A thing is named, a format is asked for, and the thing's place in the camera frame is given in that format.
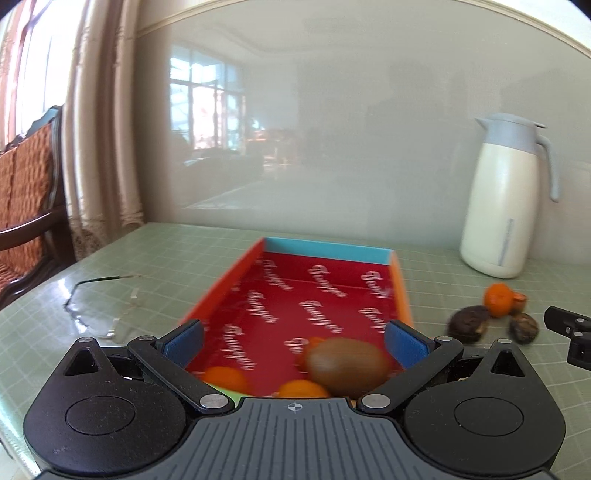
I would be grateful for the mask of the dark walnut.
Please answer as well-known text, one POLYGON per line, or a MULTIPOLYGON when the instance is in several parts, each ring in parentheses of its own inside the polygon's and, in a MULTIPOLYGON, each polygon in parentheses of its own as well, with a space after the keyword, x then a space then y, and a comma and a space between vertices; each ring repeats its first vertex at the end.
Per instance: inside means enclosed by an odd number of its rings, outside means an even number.
POLYGON ((509 323, 511 337, 521 345, 531 344, 539 335, 537 321, 526 313, 513 316, 509 323))

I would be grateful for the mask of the orange mandarin front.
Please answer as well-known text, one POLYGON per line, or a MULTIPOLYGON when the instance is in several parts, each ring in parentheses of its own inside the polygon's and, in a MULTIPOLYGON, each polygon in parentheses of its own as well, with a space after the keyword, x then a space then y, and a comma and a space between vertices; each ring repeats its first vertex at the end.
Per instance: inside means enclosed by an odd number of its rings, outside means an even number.
POLYGON ((240 369, 228 366, 213 366, 204 370, 200 379, 207 384, 221 387, 224 390, 246 395, 252 392, 249 378, 240 369))

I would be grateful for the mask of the orange mandarin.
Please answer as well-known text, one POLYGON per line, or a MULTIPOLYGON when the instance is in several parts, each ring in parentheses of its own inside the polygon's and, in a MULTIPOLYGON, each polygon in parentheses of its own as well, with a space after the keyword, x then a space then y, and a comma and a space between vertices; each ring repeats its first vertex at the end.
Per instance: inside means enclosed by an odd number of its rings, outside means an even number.
POLYGON ((200 379, 207 384, 221 387, 224 390, 246 395, 252 392, 249 378, 240 369, 228 366, 213 366, 204 370, 200 379))
POLYGON ((322 385, 307 379, 295 379, 280 385, 276 398, 329 398, 331 394, 322 385))
POLYGON ((513 308, 514 291, 505 283, 490 285, 484 294, 483 305, 494 318, 508 315, 513 308))

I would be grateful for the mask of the brown kiwi fruit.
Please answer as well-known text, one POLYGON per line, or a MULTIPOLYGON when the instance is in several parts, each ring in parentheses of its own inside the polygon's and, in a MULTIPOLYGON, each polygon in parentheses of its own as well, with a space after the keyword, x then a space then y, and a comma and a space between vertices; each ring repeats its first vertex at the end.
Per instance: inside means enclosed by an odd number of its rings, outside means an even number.
POLYGON ((388 380, 392 363, 373 344, 335 337, 308 349, 304 370, 332 395, 358 399, 388 380))

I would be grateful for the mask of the orange carrot piece front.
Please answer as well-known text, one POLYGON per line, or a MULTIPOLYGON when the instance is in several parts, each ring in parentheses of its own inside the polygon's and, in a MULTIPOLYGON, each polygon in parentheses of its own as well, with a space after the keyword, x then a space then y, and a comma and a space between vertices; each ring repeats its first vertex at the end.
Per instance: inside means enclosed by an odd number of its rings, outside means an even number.
POLYGON ((319 344, 322 344, 324 341, 325 338, 322 337, 308 338, 308 343, 304 345, 304 347, 301 349, 301 353, 298 353, 297 358, 295 359, 295 364, 297 364, 297 367, 304 369, 305 359, 307 358, 308 353, 310 353, 312 349, 317 347, 319 344))

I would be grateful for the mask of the small brown red-topped fruit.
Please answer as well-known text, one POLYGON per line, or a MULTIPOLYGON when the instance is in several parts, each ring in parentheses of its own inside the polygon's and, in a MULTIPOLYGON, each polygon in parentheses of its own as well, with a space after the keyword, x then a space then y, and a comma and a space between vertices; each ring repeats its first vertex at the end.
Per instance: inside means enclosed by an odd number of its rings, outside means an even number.
POLYGON ((528 303, 528 297, 519 292, 515 292, 512 300, 512 307, 510 311, 511 316, 517 316, 524 312, 528 303))

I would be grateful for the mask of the thin metal eyeglasses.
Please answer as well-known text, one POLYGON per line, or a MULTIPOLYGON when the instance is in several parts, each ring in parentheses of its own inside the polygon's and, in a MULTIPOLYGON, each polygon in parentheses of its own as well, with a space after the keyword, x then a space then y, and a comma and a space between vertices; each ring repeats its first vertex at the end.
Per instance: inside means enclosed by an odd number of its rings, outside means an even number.
POLYGON ((110 275, 77 282, 63 304, 79 337, 113 340, 139 305, 138 274, 110 275))

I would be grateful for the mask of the green grid tablecloth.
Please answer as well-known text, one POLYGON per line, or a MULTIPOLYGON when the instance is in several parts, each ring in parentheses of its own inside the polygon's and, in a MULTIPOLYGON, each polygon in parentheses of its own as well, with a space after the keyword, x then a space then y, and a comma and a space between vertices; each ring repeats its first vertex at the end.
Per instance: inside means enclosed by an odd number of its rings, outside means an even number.
MULTIPOLYGON (((149 223, 104 247, 1 310, 1 479, 31 479, 39 469, 22 435, 31 402, 76 339, 78 330, 63 309, 81 280, 113 275, 133 278, 80 288, 74 300, 104 308, 97 322, 122 314, 115 342, 138 334, 160 336, 185 316, 214 281, 257 239, 287 237, 231 230, 149 223)), ((367 242, 396 250, 416 328, 445 333, 448 317, 474 305, 495 279, 468 268, 456 249, 367 242)), ((543 313, 558 306, 590 316, 590 266, 529 260, 508 284, 527 295, 527 311, 543 327, 543 313)), ((553 471, 561 479, 590 479, 590 372, 566 363, 568 339, 540 331, 523 347, 561 408, 567 423, 553 471)))

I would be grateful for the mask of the white grey thermos jug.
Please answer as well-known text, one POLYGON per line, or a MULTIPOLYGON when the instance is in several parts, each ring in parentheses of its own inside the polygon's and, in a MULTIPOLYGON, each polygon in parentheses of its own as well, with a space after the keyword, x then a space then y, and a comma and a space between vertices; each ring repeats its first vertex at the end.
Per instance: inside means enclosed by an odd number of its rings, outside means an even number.
POLYGON ((460 255, 473 269, 511 279, 522 272, 538 216, 540 161, 549 170, 549 197, 560 198, 559 164, 544 125, 509 113, 477 122, 486 135, 478 157, 460 255))

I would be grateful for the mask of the colourful open cardboard box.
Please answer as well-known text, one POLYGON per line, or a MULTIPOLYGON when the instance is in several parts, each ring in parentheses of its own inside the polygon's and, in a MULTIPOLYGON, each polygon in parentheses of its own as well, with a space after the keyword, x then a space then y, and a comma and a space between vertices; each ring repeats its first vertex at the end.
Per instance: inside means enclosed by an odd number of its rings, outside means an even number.
POLYGON ((204 328, 187 371, 240 369, 251 396, 273 397, 302 379, 297 354, 310 337, 386 347, 394 320, 414 324, 398 255, 385 248, 263 237, 225 268, 186 315, 204 328))

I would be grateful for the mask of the beige lace curtain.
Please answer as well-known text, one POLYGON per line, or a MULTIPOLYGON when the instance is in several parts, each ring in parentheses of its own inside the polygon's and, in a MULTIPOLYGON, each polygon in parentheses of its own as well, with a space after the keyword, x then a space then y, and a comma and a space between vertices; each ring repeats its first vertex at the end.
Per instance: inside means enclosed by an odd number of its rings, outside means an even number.
POLYGON ((136 1, 86 1, 76 35, 61 147, 77 259, 140 227, 132 129, 136 1))

